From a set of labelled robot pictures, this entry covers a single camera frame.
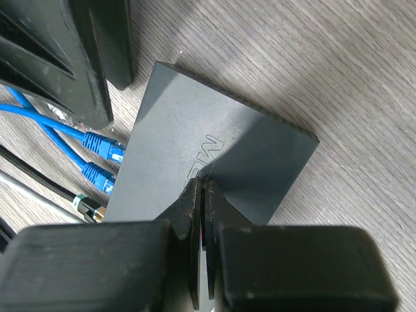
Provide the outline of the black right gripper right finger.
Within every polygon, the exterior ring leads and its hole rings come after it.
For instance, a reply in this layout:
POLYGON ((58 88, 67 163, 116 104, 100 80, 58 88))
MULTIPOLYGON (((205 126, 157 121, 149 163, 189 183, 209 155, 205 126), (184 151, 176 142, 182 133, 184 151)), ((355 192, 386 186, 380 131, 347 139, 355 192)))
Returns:
POLYGON ((395 311, 373 238, 352 226, 267 226, 244 217, 214 181, 203 192, 203 245, 216 311, 395 311))

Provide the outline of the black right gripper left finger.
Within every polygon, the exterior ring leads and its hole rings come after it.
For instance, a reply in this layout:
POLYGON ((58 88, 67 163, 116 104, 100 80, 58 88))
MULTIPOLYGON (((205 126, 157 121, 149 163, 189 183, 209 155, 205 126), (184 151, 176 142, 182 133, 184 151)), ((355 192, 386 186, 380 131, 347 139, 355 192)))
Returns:
POLYGON ((195 311, 201 182, 155 220, 34 226, 6 247, 2 311, 195 311))

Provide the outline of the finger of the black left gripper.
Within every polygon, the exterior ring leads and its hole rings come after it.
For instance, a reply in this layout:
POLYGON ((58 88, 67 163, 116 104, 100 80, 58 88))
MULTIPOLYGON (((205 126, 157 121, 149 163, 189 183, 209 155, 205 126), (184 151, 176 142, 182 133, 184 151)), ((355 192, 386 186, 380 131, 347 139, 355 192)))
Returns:
POLYGON ((112 120, 89 1, 2 1, 1 82, 92 129, 112 120))
POLYGON ((118 90, 133 83, 130 1, 72 1, 71 16, 87 57, 118 90))

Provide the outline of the dark grey network switch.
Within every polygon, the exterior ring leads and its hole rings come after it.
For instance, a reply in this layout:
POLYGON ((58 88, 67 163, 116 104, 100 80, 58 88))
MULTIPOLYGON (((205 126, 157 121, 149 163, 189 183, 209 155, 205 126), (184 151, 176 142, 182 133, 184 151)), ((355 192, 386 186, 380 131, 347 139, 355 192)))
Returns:
POLYGON ((105 220, 153 220, 202 177, 248 220, 266 224, 318 145, 314 133, 156 62, 105 220))

